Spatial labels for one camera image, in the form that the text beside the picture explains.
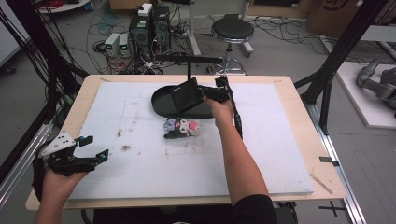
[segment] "gray floor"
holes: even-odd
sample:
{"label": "gray floor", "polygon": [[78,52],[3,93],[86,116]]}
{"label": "gray floor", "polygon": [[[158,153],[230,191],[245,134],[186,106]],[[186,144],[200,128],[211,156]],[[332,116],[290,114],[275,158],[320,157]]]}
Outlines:
{"label": "gray floor", "polygon": [[[100,9],[92,13],[83,10],[73,10],[57,15],[57,22],[72,49],[75,59],[90,73],[106,73],[105,69],[98,69],[88,58],[88,51],[99,63],[101,68],[106,68],[106,60],[100,54],[92,51],[92,44],[98,40],[106,39],[98,31],[105,31],[97,23],[108,22],[120,26],[113,32],[121,32],[128,27],[128,13],[111,13],[102,4]],[[204,17],[197,20],[197,27],[204,26],[197,34],[208,34],[212,19]],[[309,35],[305,32],[304,22],[297,21],[302,27],[288,25],[291,33],[300,37]],[[293,81],[316,72],[327,55],[317,39],[306,39],[304,44],[291,44],[278,40],[272,35],[280,37],[278,29],[264,32],[256,29],[250,41],[255,52],[249,57],[239,49],[233,51],[247,70],[249,75],[288,76]],[[287,34],[285,38],[296,38],[297,35]],[[226,46],[213,37],[197,36],[203,56],[222,56]],[[370,61],[376,55],[381,55],[387,63],[395,62],[373,43],[361,42],[351,53],[355,58],[349,61]],[[32,65],[23,53],[17,54],[12,60],[17,67],[16,74],[0,74],[0,162],[15,147],[21,136],[27,130],[33,119],[41,110],[44,102],[44,84],[33,72]],[[165,74],[181,74],[187,72],[186,66],[172,66],[163,69]],[[206,74],[205,64],[192,67],[193,74]],[[355,192],[358,203],[367,223],[396,223],[396,131],[366,128],[358,112],[349,100],[345,90],[337,78],[334,79],[332,99],[329,114],[329,132],[332,142],[337,150],[346,176]],[[29,170],[0,211],[2,223],[29,223],[35,216],[34,211],[25,209],[25,201],[31,191],[32,171]],[[319,209],[320,206],[330,206],[329,201],[297,202],[297,213],[300,223],[349,223],[345,211],[337,211],[336,216],[332,210]],[[334,206],[344,207],[341,201],[333,201]],[[79,211],[64,211],[64,223],[83,223]]]}

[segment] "colorful toy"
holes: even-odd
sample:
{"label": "colorful toy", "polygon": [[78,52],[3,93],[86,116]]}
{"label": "colorful toy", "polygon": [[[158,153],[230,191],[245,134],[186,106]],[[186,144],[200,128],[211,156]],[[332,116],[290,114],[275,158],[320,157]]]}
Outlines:
{"label": "colorful toy", "polygon": [[186,119],[168,119],[163,125],[168,131],[163,137],[167,139],[182,138],[188,136],[197,136],[201,134],[199,120],[188,121]]}

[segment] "power supply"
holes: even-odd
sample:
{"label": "power supply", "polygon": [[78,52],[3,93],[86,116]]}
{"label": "power supply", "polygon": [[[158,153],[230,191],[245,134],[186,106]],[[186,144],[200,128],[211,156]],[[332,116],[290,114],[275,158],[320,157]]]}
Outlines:
{"label": "power supply", "polygon": [[154,36],[151,13],[152,10],[147,16],[134,14],[131,18],[129,33],[137,59],[151,60],[151,44]]}
{"label": "power supply", "polygon": [[157,48],[160,50],[171,48],[169,6],[157,6],[153,9],[154,32]]}
{"label": "power supply", "polygon": [[120,53],[120,34],[111,34],[111,36],[105,42],[107,55],[109,57],[117,57]]}
{"label": "power supply", "polygon": [[131,56],[131,41],[129,34],[120,34],[120,52],[121,57]]}

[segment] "black tray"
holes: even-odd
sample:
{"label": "black tray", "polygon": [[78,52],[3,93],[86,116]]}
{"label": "black tray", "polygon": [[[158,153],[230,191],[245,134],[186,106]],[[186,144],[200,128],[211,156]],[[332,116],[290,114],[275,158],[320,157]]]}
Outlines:
{"label": "black tray", "polygon": [[212,110],[210,105],[201,102],[197,106],[179,113],[176,110],[171,90],[176,86],[164,86],[159,88],[152,94],[151,104],[155,113],[164,118],[183,118],[183,119],[212,119]]}

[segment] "metal rail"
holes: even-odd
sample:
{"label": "metal rail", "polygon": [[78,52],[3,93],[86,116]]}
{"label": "metal rail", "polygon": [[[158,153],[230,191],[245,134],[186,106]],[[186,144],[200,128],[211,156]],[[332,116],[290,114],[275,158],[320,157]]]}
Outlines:
{"label": "metal rail", "polygon": [[26,171],[29,169],[32,159],[35,156],[35,150],[43,144],[52,131],[52,122],[43,124],[35,137],[30,142],[29,146],[23,151],[18,161],[15,163],[11,171],[8,173],[6,179],[0,186],[0,210],[7,202],[9,196],[20,183]]}
{"label": "metal rail", "polygon": [[320,128],[319,125],[319,112],[315,105],[309,105],[304,103],[306,111],[308,112],[309,116],[314,123],[315,129],[318,132],[320,139],[322,140],[323,146],[326,148],[329,156],[332,158],[332,161],[338,161],[338,166],[335,166],[335,171],[337,172],[338,176],[341,179],[341,182],[346,189],[346,197],[344,198],[344,204],[346,206],[346,210],[349,214],[350,220],[354,224],[365,224],[366,220],[364,219],[363,212],[359,207],[358,201],[353,193],[352,187],[349,185],[347,180],[347,176],[344,172],[343,166],[338,159],[337,152],[335,151],[334,145],[332,144],[332,140],[330,139],[329,135],[326,135],[323,130]]}

